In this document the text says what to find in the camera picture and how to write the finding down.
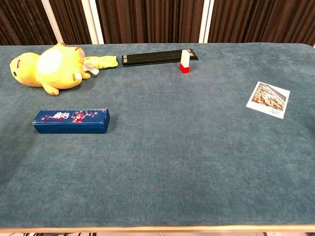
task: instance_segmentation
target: pikachu plush toy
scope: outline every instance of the pikachu plush toy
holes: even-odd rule
[[[15,58],[10,69],[13,77],[29,86],[44,87],[50,95],[57,96],[59,89],[77,86],[89,79],[90,71],[115,67],[116,56],[85,57],[80,47],[66,47],[63,43],[48,49],[42,55],[24,53]]]

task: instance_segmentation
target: plush tail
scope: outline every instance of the plush tail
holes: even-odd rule
[[[116,56],[103,56],[103,57],[86,57],[84,64],[89,67],[97,69],[106,69],[108,67],[115,67],[118,65]]]

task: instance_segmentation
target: background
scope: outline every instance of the background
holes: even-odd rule
[[[1,0],[1,45],[315,46],[315,0]]]

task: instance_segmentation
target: white block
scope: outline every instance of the white block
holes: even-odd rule
[[[189,60],[190,60],[189,52],[186,49],[182,50],[181,64],[184,68],[189,67]]]

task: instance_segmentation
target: white wall strip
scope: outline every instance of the white wall strip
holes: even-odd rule
[[[209,3],[210,3],[210,0],[204,0],[204,2],[203,2],[202,18],[201,18],[201,25],[200,25],[200,33],[199,33],[199,41],[198,41],[198,43],[203,43],[203,39],[204,39],[204,36],[205,36],[206,25],[207,25],[207,18],[208,18],[208,11],[209,11]]]
[[[209,6],[209,12],[208,12],[208,18],[207,18],[207,24],[206,24],[206,31],[205,31],[203,43],[208,43],[209,30],[210,30],[210,24],[211,24],[212,11],[213,11],[214,3],[215,3],[215,0],[210,0],[210,6]]]
[[[93,44],[98,44],[97,34],[95,30],[94,20],[92,16],[92,10],[90,7],[89,0],[82,0],[82,6],[85,14],[85,18],[87,19],[88,28],[90,32],[90,37]]]
[[[95,0],[90,0],[90,7],[92,11],[92,16],[94,20],[95,30],[97,34],[97,39],[99,44],[104,44],[102,29],[100,27],[98,12],[97,12],[97,6]]]
[[[58,27],[58,24],[57,24],[54,12],[53,12],[53,10],[51,8],[51,5],[49,3],[49,0],[41,0],[41,2],[42,2],[43,6],[45,8],[45,12],[47,14],[47,17],[48,17],[49,23],[51,25],[51,28],[53,28],[53,32],[55,34],[57,42],[58,43],[63,43],[63,37],[62,37],[62,35],[60,33],[60,30],[59,30],[59,27]]]

